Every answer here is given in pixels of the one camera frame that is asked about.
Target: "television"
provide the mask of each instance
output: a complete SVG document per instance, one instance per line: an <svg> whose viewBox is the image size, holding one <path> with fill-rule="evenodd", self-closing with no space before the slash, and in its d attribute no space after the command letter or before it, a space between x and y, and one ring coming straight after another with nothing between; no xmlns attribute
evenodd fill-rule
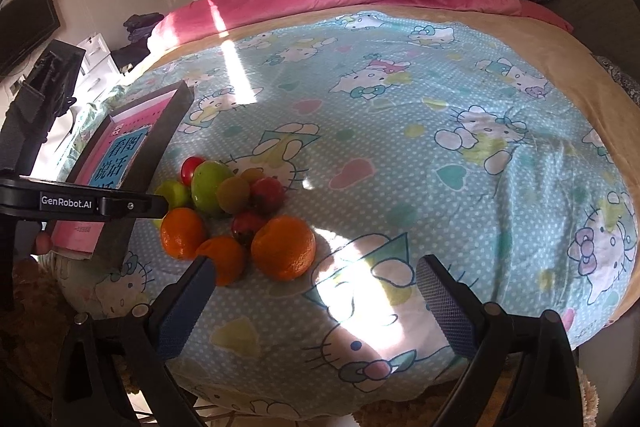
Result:
<svg viewBox="0 0 640 427"><path fill-rule="evenodd" d="M53 0L11 0L0 8L0 76L7 76L60 28Z"/></svg>

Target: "beige blanket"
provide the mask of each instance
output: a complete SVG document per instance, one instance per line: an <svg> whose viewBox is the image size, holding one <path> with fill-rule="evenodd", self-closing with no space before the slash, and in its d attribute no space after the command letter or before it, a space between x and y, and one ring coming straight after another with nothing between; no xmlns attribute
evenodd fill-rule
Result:
<svg viewBox="0 0 640 427"><path fill-rule="evenodd" d="M565 31L538 20L410 7L353 6L284 17L237 28L220 35L185 44L162 57L149 57L139 72L155 69L176 58L231 39L238 40L275 28L315 23L358 10L375 9L391 16L456 21L491 34L509 45L543 73L572 100L602 138L625 179L634 206L640 208L640 108L591 57L590 51ZM622 316L640 297L640 269L634 267L629 286L610 320Z"/></svg>

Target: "blue gripper pad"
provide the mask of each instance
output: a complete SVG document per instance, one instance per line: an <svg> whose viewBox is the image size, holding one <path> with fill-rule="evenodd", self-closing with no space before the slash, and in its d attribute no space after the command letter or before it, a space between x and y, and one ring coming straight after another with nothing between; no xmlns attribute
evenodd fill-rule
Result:
<svg viewBox="0 0 640 427"><path fill-rule="evenodd" d="M418 261L415 280L453 352L472 359L478 351L478 328L484 320L481 302L468 286L456 282L434 255Z"/></svg>
<svg viewBox="0 0 640 427"><path fill-rule="evenodd" d="M167 286L152 308L160 314L156 324L156 353L164 361L174 359L182 352L204 306L216 287L216 268L213 261L198 257L177 283Z"/></svg>

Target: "tangerine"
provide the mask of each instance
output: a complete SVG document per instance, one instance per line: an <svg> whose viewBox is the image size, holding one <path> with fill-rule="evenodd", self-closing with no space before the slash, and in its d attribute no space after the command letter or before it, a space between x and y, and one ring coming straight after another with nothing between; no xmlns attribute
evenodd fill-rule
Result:
<svg viewBox="0 0 640 427"><path fill-rule="evenodd" d="M164 216L160 225L160 241L164 251L180 261L195 259L196 249L206 238L204 223L190 208L174 208Z"/></svg>
<svg viewBox="0 0 640 427"><path fill-rule="evenodd" d="M240 279L246 266L246 252L233 237L217 235L205 241L196 255L209 257L216 265L216 286L227 286Z"/></svg>
<svg viewBox="0 0 640 427"><path fill-rule="evenodd" d="M302 219L278 216L255 234L251 257L258 270L270 279L290 281L313 264L316 237Z"/></svg>

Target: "light blue bedsheet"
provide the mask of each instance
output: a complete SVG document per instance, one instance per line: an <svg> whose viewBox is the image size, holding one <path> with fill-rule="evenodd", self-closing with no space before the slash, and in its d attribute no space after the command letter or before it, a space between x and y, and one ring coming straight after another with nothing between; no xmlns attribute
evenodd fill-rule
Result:
<svg viewBox="0 0 640 427"><path fill-rule="evenodd" d="M453 359L415 287L428 253L482 301L555 309L573 346L625 291L638 232L618 170L573 104L492 36L362 12L182 57L126 97L180 79L196 101L152 188L190 155L262 168L318 237L304 277L250 267L216 289L169 363L214 403L308 418L417 396ZM117 274L59 260L68 300L124 314L186 269L151 222L129 250Z"/></svg>

